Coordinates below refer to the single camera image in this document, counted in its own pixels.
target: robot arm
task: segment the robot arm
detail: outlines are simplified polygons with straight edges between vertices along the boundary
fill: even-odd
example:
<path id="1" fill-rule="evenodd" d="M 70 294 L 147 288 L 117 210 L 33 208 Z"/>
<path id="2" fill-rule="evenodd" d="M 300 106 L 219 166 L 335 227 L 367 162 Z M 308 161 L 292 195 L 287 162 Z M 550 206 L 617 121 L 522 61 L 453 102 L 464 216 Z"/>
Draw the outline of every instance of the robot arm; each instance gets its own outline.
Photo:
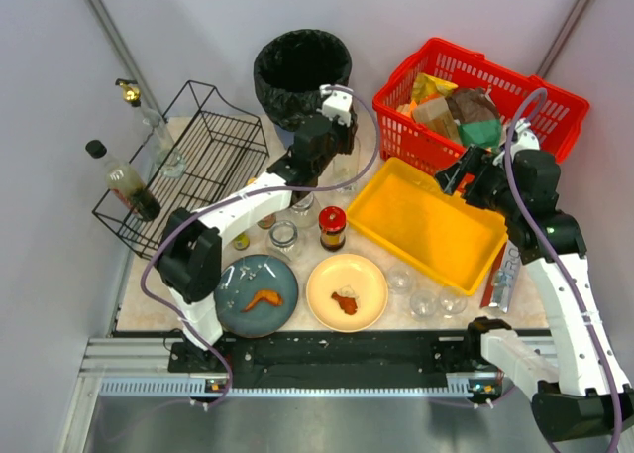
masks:
<path id="1" fill-rule="evenodd" d="M 613 356 L 598 317 L 588 279 L 586 248 L 577 221 L 558 210 L 560 168 L 554 156 L 539 150 L 529 123 L 520 120 L 512 143 L 513 172 L 531 214 L 575 279 L 587 312 L 580 312 L 571 288 L 522 217 L 502 166 L 503 154 L 470 147 L 435 178 L 445 193 L 453 193 L 466 176 L 467 204 L 495 210 L 505 217 L 509 240 L 520 251 L 522 264 L 542 297 L 559 369 L 524 344 L 503 321 L 476 319 L 468 328 L 471 355 L 501 369 L 529 398 L 536 422 L 551 441 L 607 434 L 614 412 L 603 367 L 586 324 L 594 325 L 621 398 L 624 427 L 634 423 L 634 393 Z"/>
<path id="2" fill-rule="evenodd" d="M 286 154 L 248 187 L 227 197 L 238 195 L 242 200 L 213 210 L 189 225 L 158 260 L 158 272 L 177 307 L 209 344 L 222 335 L 213 296 L 222 275 L 222 250 L 258 220 L 297 203 L 308 192 L 278 190 L 254 196 L 249 193 L 266 187 L 315 187 L 330 161 L 337 154 L 349 154 L 353 149 L 357 117 L 352 112 L 350 95 L 325 88 L 321 92 L 322 96 L 328 96 L 321 114 L 308 116 L 302 122 Z M 175 210 L 162 238 L 190 216 L 184 208 Z M 185 335 L 196 347 L 204 349 L 188 330 Z"/>

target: red basket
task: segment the red basket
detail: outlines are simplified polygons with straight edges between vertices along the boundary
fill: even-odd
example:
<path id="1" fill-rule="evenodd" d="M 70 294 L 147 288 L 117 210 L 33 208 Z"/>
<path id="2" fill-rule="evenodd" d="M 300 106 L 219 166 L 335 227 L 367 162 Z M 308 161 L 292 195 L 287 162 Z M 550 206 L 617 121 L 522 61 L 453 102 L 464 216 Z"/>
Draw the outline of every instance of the red basket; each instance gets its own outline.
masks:
<path id="1" fill-rule="evenodd" d="M 416 75 L 425 72 L 453 81 L 459 87 L 491 88 L 502 123 L 510 119 L 517 107 L 534 89 L 548 90 L 548 100 L 532 122 L 541 148 L 553 153 L 560 163 L 571 151 L 589 103 L 568 91 L 548 84 L 538 76 L 522 76 L 441 39 L 430 39 L 418 52 L 410 55 L 379 91 L 372 106 L 381 132 L 381 157 L 397 157 L 433 174 L 452 164 L 465 148 L 417 124 L 398 113 L 396 108 L 411 101 Z M 526 114 L 532 110 L 529 106 Z"/>

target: dark sauce bottle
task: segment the dark sauce bottle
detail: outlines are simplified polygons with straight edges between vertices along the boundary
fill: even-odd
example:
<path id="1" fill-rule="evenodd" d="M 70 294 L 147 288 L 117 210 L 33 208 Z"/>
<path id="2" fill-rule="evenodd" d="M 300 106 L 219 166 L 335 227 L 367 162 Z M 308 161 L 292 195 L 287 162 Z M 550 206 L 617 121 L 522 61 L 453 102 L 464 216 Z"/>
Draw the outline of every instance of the dark sauce bottle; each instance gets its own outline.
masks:
<path id="1" fill-rule="evenodd" d="M 159 216 L 159 201 L 148 190 L 132 166 L 108 154 L 106 147 L 98 140 L 86 144 L 86 151 L 103 165 L 108 188 L 137 217 L 144 222 L 150 222 Z"/>

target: green package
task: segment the green package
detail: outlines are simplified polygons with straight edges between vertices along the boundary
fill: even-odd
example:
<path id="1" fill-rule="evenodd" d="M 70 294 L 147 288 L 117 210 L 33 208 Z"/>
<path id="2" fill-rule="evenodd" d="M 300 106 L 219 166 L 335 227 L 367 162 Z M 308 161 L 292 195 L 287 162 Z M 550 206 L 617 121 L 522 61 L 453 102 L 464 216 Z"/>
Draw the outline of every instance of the green package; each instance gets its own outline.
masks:
<path id="1" fill-rule="evenodd" d="M 499 119 L 491 119 L 478 123 L 461 124 L 458 127 L 458 133 L 465 147 L 475 144 L 481 148 L 495 148 L 499 146 L 502 123 Z"/>

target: red lid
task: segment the red lid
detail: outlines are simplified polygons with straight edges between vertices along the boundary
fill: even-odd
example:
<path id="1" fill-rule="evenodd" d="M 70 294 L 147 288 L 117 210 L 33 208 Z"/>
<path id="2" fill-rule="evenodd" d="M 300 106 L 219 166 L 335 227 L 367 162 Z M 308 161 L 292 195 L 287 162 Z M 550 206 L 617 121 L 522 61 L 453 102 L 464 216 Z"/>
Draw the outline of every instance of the red lid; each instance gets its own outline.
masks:
<path id="1" fill-rule="evenodd" d="M 326 207 L 319 214 L 319 226 L 327 232 L 338 232 L 346 228 L 346 212 L 339 207 Z"/>

